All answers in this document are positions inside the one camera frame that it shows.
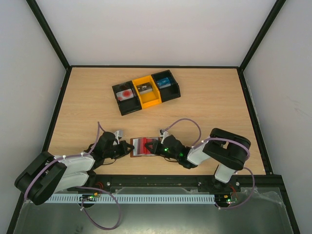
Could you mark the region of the brown leather card holder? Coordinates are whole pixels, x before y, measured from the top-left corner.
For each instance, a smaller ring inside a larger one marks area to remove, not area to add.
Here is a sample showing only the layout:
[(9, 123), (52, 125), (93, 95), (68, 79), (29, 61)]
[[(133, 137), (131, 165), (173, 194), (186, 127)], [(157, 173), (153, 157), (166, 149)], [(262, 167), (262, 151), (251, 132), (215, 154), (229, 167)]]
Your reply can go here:
[(134, 149), (130, 153), (130, 157), (155, 156), (145, 147), (146, 143), (151, 143), (154, 140), (159, 140), (159, 138), (158, 137), (131, 138), (130, 143), (134, 146)]

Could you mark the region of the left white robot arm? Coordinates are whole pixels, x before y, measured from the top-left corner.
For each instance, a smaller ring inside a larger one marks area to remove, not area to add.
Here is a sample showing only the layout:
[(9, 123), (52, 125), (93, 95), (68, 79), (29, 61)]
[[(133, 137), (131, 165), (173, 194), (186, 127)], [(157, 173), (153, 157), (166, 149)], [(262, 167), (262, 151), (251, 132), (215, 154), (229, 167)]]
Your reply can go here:
[(117, 160), (134, 150), (122, 140), (122, 131), (103, 132), (89, 147), (76, 155), (54, 156), (41, 152), (15, 180), (15, 187), (25, 200), (36, 205), (46, 202), (54, 193), (84, 186), (94, 169), (106, 159)]

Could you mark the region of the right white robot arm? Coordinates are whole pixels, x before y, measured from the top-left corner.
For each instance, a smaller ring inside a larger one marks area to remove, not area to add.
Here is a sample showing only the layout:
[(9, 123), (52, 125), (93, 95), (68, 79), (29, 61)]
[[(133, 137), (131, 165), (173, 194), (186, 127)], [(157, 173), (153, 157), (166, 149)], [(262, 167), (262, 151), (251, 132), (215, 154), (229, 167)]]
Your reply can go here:
[(192, 169), (212, 158), (219, 165), (213, 178), (213, 187), (225, 190), (234, 173), (244, 169), (250, 157), (251, 142), (240, 135), (219, 129), (212, 129), (208, 138), (191, 147), (184, 146), (173, 135), (164, 133), (161, 140), (146, 142), (144, 147), (153, 155), (174, 159), (186, 169)]

